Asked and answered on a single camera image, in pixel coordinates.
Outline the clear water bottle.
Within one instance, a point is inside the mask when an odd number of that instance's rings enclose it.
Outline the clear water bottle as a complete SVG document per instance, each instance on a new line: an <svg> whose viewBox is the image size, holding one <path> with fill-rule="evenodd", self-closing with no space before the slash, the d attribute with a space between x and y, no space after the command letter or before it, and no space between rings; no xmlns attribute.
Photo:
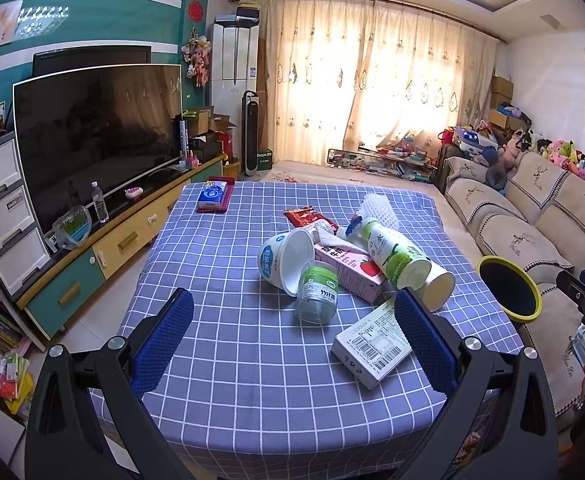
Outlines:
<svg viewBox="0 0 585 480"><path fill-rule="evenodd" d="M104 193L99 188L98 182L92 182L92 200L95 207L96 216L100 223L106 223L109 220L108 209L104 199Z"/></svg>

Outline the beige sofa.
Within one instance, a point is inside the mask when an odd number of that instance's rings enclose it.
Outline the beige sofa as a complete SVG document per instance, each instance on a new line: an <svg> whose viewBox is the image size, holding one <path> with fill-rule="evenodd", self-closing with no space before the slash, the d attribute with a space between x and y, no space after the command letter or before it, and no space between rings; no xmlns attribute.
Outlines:
<svg viewBox="0 0 585 480"><path fill-rule="evenodd" d="M516 263L537 284L542 312L523 331L541 355L555 412L562 415L580 401L583 372L569 344L581 316L556 278L585 270L585 181L531 152L518 156L504 192L489 187L486 173L453 156L435 184L484 255Z"/></svg>

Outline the pink strawberry milk carton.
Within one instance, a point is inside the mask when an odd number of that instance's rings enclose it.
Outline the pink strawberry milk carton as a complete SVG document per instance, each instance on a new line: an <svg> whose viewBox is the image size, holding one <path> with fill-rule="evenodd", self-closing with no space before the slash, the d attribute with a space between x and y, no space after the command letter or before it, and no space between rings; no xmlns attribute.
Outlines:
<svg viewBox="0 0 585 480"><path fill-rule="evenodd" d="M315 256L337 270L339 284L351 294L373 304L381 294L385 274L370 255L341 247L315 245Z"/></svg>

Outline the white barcode box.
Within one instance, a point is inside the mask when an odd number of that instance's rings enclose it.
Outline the white barcode box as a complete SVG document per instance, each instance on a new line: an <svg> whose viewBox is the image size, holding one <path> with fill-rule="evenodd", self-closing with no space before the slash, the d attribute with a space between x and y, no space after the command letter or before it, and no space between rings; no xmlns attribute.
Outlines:
<svg viewBox="0 0 585 480"><path fill-rule="evenodd" d="M394 300L335 336L331 352L367 390L377 388L411 354L395 319Z"/></svg>

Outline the red tray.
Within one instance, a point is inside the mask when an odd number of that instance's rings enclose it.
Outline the red tray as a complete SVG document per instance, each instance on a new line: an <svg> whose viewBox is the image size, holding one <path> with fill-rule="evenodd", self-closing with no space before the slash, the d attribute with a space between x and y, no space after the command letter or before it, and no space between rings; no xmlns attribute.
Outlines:
<svg viewBox="0 0 585 480"><path fill-rule="evenodd" d="M197 200L199 214L225 214L234 192L236 180L227 177L211 177L204 185Z"/></svg>

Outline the white paper cup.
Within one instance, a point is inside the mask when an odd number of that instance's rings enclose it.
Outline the white paper cup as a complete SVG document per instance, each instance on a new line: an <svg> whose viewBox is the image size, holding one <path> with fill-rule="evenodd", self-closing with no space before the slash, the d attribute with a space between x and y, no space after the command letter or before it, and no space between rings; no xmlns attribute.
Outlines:
<svg viewBox="0 0 585 480"><path fill-rule="evenodd" d="M414 294L430 312L437 312L451 298L455 285L454 274L432 261L426 282Z"/></svg>

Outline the yellow-rimmed trash bin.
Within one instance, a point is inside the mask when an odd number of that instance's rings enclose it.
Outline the yellow-rimmed trash bin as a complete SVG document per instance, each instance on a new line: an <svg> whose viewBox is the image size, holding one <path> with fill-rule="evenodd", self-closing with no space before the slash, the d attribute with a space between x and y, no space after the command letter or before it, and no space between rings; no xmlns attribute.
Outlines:
<svg viewBox="0 0 585 480"><path fill-rule="evenodd" d="M520 266L498 256L484 256L475 272L513 324L535 321L542 312L539 288Z"/></svg>

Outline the white yogurt tub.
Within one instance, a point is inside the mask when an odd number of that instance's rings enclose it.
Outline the white yogurt tub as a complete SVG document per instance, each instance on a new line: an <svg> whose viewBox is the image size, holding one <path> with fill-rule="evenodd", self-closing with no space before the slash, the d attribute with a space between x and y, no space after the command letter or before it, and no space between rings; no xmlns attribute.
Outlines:
<svg viewBox="0 0 585 480"><path fill-rule="evenodd" d="M261 278L295 297L301 273L314 256L311 235L305 229L297 228L270 237L260 249L257 265Z"/></svg>

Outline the black tower fan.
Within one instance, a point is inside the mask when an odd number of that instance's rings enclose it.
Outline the black tower fan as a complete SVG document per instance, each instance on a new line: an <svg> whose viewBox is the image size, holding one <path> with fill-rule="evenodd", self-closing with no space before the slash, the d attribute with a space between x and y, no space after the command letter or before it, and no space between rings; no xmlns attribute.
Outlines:
<svg viewBox="0 0 585 480"><path fill-rule="evenodd" d="M258 170L259 97L247 90L242 96L242 171L253 176Z"/></svg>

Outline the white standing air conditioner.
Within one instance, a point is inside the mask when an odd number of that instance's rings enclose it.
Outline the white standing air conditioner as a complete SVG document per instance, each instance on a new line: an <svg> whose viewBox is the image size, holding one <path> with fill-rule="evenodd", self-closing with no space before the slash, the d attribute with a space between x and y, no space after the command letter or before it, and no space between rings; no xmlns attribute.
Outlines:
<svg viewBox="0 0 585 480"><path fill-rule="evenodd" d="M239 125L242 97L257 91L259 26L218 24L212 28L211 105Z"/></svg>

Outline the white foam fruit net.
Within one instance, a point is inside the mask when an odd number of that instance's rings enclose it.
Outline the white foam fruit net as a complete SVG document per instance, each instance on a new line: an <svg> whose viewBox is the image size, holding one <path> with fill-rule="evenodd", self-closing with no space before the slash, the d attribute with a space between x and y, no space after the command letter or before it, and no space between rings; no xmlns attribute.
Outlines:
<svg viewBox="0 0 585 480"><path fill-rule="evenodd" d="M359 213L364 220L375 219L386 228L399 231L399 218L385 195L366 194Z"/></svg>

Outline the small green-lid jar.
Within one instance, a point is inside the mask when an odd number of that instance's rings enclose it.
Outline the small green-lid jar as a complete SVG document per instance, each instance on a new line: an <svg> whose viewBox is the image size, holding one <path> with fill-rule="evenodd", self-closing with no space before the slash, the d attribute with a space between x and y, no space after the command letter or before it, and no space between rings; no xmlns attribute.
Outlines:
<svg viewBox="0 0 585 480"><path fill-rule="evenodd" d="M326 325L338 306L339 278L333 266L323 261L306 263L299 280L294 311L302 323Z"/></svg>

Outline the cream curtains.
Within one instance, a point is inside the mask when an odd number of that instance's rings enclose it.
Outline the cream curtains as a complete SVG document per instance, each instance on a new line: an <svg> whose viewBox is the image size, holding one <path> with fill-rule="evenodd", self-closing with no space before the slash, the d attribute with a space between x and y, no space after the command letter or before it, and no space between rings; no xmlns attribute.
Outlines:
<svg viewBox="0 0 585 480"><path fill-rule="evenodd" d="M390 133L482 117L497 39L378 0L261 0L264 132L275 160L322 164Z"/></svg>

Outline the red snack packet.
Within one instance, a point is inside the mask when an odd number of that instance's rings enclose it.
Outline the red snack packet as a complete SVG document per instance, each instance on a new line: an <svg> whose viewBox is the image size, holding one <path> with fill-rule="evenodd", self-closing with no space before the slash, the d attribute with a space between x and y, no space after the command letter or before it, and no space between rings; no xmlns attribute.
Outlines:
<svg viewBox="0 0 585 480"><path fill-rule="evenodd" d="M335 221L328 219L324 214L316 211L313 206L285 210L284 216L296 228L305 228L306 226L317 224L317 226L328 232L332 232L332 234L337 233L339 230L339 226Z"/></svg>

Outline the blue checkered tablecloth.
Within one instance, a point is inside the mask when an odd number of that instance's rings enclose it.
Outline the blue checkered tablecloth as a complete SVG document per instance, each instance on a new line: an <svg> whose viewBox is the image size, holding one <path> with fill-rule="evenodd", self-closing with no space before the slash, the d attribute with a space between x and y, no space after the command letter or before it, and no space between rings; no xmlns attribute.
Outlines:
<svg viewBox="0 0 585 480"><path fill-rule="evenodd" d="M330 351L371 304L340 292L331 321L309 326L259 273L265 240L290 229L286 210L311 206L345 223L366 188L242 182L225 214L198 212L199 192L196 184L183 188L120 325L131 333L175 288L193 295L193 322L144 397L166 440L190 456L408 452L444 402L417 361L367 390Z"/></svg>

